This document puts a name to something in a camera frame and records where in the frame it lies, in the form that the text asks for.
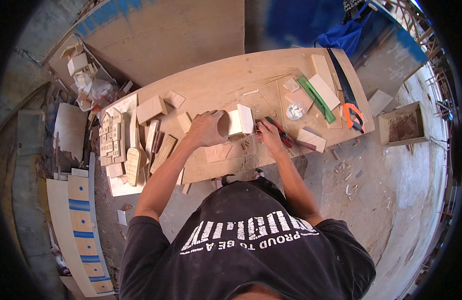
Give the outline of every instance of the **blue bag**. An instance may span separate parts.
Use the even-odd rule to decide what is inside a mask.
[[[328,32],[318,35],[317,40],[319,45],[324,48],[339,48],[344,50],[347,56],[350,56],[359,41],[361,36],[362,27],[366,24],[371,13],[369,13],[364,19],[358,23],[356,18],[362,14],[364,9],[368,6],[368,1],[359,10],[359,13],[355,15],[352,20],[349,20],[346,24],[335,26],[329,29]]]

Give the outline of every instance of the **black t-shirt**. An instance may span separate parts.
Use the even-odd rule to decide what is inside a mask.
[[[171,244],[156,220],[132,218],[120,298],[231,299],[261,284],[285,299],[359,299],[375,275],[344,221],[313,227],[266,189],[235,182],[209,195]]]

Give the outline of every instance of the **green ruler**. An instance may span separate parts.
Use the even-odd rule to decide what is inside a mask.
[[[318,92],[316,92],[306,76],[301,75],[296,79],[296,81],[306,91],[309,97],[311,97],[312,101],[314,101],[314,105],[316,105],[318,110],[321,111],[328,124],[336,121],[336,117],[330,111],[329,107],[326,105],[326,102],[324,102]]]

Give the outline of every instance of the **concrete floor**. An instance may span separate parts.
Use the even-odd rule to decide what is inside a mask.
[[[440,140],[446,140],[444,122],[432,115],[425,80],[430,78],[424,67],[407,81],[409,93],[401,88],[397,97],[402,104],[420,100],[424,106],[426,129]],[[333,146],[340,160],[330,152],[310,153],[294,159],[306,184],[319,199],[324,218],[345,220],[356,239],[368,250],[377,265],[377,278],[366,299],[395,299],[412,279],[420,266],[438,223],[444,192],[446,153],[435,143],[416,145],[412,155],[406,146],[382,147],[376,130],[355,140]],[[282,190],[277,165],[263,167],[268,179]],[[253,170],[237,174],[249,180]],[[96,214],[104,255],[114,280],[125,240],[121,232],[127,227],[118,224],[117,209],[126,204],[136,206],[139,195],[112,197],[104,168],[96,166]],[[345,194],[349,184],[351,196]],[[171,200],[160,218],[170,241],[176,237],[189,215],[214,188],[210,181],[191,185],[188,195],[182,186],[174,189]],[[134,208],[126,212],[128,221]]]

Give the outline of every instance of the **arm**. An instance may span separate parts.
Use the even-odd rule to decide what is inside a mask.
[[[286,152],[276,126],[266,120],[258,122],[257,140],[267,147],[269,156],[276,160],[284,187],[284,194],[293,213],[312,226],[316,226],[323,217],[314,194],[306,186]]]
[[[148,216],[159,222],[159,216],[168,204],[179,173],[194,150],[222,144],[228,140],[217,131],[217,122],[223,114],[223,110],[214,110],[194,118],[188,134],[144,186],[134,216]]]

